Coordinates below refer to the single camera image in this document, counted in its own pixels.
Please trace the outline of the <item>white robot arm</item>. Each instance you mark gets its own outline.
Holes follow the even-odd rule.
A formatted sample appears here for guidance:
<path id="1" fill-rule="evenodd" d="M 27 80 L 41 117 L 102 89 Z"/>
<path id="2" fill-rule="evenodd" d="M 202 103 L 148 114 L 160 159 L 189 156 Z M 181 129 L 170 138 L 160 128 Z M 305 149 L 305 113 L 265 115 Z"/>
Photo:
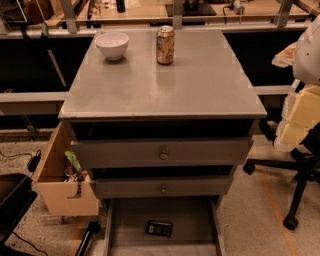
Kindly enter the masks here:
<path id="1" fill-rule="evenodd" d="M 278 67 L 291 66 L 293 76 L 312 85 L 320 84 L 320 16 L 308 26 L 299 39 L 272 59 Z"/>

